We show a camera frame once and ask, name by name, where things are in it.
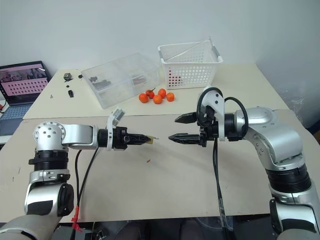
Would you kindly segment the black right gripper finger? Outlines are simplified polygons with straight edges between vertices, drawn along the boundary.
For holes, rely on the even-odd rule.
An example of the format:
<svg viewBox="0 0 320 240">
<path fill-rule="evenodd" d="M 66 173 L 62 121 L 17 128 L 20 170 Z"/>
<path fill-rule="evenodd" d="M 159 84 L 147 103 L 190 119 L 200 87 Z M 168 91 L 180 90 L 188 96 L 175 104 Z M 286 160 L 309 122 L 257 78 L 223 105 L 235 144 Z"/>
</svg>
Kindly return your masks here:
<svg viewBox="0 0 320 240">
<path fill-rule="evenodd" d="M 200 145 L 199 134 L 176 133 L 168 137 L 169 140 L 183 145 Z"/>
<path fill-rule="evenodd" d="M 197 123 L 197 113 L 196 112 L 189 112 L 184 113 L 180 116 L 178 116 L 175 120 L 175 123 L 181 123 L 181 124 L 191 124 L 191 123 Z"/>
</svg>

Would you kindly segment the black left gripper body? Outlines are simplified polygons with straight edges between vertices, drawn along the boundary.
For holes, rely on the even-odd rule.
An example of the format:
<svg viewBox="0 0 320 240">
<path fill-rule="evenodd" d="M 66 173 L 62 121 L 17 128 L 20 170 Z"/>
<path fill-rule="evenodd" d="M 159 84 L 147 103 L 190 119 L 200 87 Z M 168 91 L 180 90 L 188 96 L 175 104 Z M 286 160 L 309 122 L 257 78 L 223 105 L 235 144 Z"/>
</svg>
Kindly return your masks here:
<svg viewBox="0 0 320 240">
<path fill-rule="evenodd" d="M 113 129 L 112 149 L 125 150 L 127 149 L 127 143 L 125 142 L 125 136 L 127 135 L 127 127 L 117 126 Z"/>
</svg>

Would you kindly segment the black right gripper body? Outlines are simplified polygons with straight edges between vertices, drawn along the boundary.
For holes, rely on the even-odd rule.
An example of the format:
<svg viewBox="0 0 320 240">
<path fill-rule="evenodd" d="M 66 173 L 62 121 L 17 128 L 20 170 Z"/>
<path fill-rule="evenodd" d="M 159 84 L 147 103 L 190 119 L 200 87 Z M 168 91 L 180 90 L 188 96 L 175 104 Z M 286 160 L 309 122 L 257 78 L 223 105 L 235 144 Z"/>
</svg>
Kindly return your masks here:
<svg viewBox="0 0 320 240">
<path fill-rule="evenodd" d="M 199 145 L 202 147 L 207 146 L 207 141 L 214 141 L 219 136 L 215 113 L 215 110 L 210 106 L 197 107 L 197 125 L 200 127 Z"/>
</svg>

